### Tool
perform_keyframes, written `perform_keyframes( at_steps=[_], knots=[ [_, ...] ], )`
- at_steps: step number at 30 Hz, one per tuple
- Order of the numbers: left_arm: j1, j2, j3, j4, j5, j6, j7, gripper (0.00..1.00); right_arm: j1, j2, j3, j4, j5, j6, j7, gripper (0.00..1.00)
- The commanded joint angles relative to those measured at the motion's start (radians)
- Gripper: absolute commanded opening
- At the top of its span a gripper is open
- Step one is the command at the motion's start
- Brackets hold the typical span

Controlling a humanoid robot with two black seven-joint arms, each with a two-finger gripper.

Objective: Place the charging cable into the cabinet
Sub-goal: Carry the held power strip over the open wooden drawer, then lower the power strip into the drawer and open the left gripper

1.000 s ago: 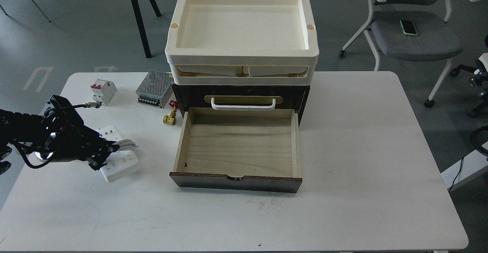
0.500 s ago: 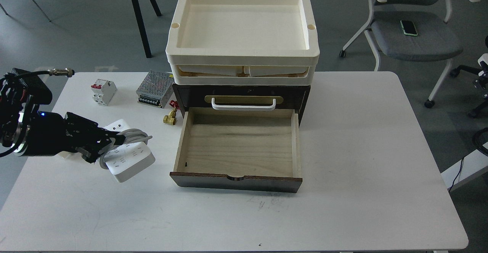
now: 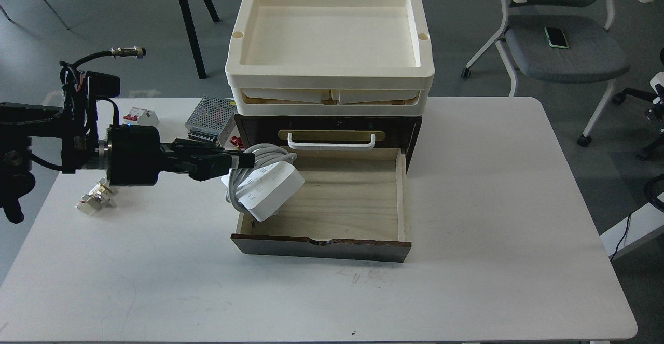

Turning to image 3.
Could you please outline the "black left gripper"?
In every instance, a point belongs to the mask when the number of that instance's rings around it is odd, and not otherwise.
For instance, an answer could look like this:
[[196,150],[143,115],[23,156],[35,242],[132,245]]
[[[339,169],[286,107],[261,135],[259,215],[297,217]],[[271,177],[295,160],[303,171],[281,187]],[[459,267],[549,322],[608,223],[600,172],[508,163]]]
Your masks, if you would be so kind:
[[230,169],[251,169],[253,153],[225,150],[214,143],[176,138],[176,170],[162,151],[160,134],[152,126],[111,126],[107,179],[113,186],[154,186],[162,171],[188,174],[195,181],[221,177]]

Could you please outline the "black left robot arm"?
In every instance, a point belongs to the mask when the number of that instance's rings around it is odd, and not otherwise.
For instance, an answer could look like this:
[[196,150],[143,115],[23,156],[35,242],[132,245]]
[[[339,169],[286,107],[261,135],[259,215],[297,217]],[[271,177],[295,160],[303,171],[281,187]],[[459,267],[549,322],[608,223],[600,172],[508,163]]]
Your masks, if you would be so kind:
[[156,127],[121,124],[117,106],[107,137],[99,139],[97,102],[118,96],[120,81],[79,67],[101,57],[140,58],[145,53],[137,46],[112,48],[73,63],[60,62],[62,107],[2,103],[1,204],[11,223],[24,220],[19,200],[35,188],[33,162],[65,174],[103,170],[116,186],[152,186],[163,171],[206,181],[232,168],[254,167],[252,153],[187,139],[162,143]]

